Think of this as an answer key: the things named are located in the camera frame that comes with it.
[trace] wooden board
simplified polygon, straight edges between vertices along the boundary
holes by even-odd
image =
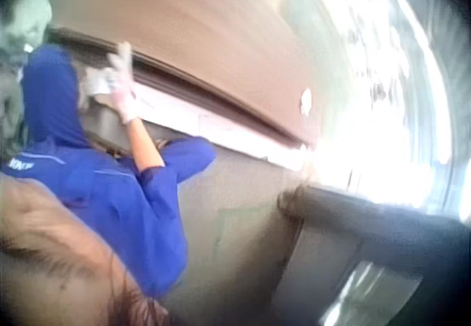
[[[284,20],[262,0],[52,0],[53,26],[128,40],[181,77],[302,142],[300,112],[312,68]]]

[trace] white stripe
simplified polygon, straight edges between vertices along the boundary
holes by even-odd
[[[59,164],[65,164],[63,160],[59,159],[58,157],[53,157],[52,155],[35,155],[33,153],[27,153],[27,152],[22,152],[20,155],[22,155],[23,157],[28,157],[28,158],[51,159],[58,162]]]
[[[135,176],[132,175],[132,174],[122,173],[120,171],[111,170],[111,169],[108,169],[108,170],[95,170],[95,173],[97,173],[97,174],[107,174],[107,175],[121,175],[123,177],[131,177],[131,178],[135,179]]]

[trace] bright light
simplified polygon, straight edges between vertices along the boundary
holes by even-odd
[[[340,317],[340,306],[341,304],[337,302],[337,304],[330,309],[330,312],[325,319],[324,326],[335,326]]]
[[[29,53],[32,52],[33,50],[34,50],[34,49],[33,49],[33,47],[32,47],[31,45],[29,45],[29,44],[24,44],[24,52],[26,52],[26,53],[29,54]]]
[[[466,174],[464,176],[463,196],[461,197],[461,206],[459,208],[459,218],[462,222],[466,221],[471,215],[471,159],[468,162]]]
[[[437,157],[441,164],[446,164],[451,158],[451,124],[442,74],[430,49],[427,35],[417,20],[411,6],[406,0],[397,0],[397,3],[412,26],[415,38],[424,53],[436,113]]]
[[[301,114],[309,116],[312,108],[312,93],[308,88],[306,89],[301,96]]]

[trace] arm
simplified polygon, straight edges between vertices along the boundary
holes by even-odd
[[[118,54],[108,54],[113,66],[106,69],[111,97],[122,123],[126,126],[131,152],[140,173],[146,169],[165,166],[162,157],[155,148],[142,120],[138,117],[137,105],[132,91],[132,51],[129,43],[118,45]]]
[[[140,173],[148,168],[165,166],[142,120],[135,118],[128,122],[126,130],[131,144],[132,156]]]

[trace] sleeve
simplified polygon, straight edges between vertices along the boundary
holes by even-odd
[[[180,217],[177,173],[169,167],[151,167],[141,173],[141,186],[158,217]]]
[[[216,158],[214,146],[201,137],[173,140],[160,154],[166,167],[176,173],[177,183],[205,170]]]
[[[155,298],[168,291],[185,270],[188,249],[175,172],[150,168],[141,179],[143,190],[137,190],[124,227],[123,235],[128,237],[124,260],[143,293]]]

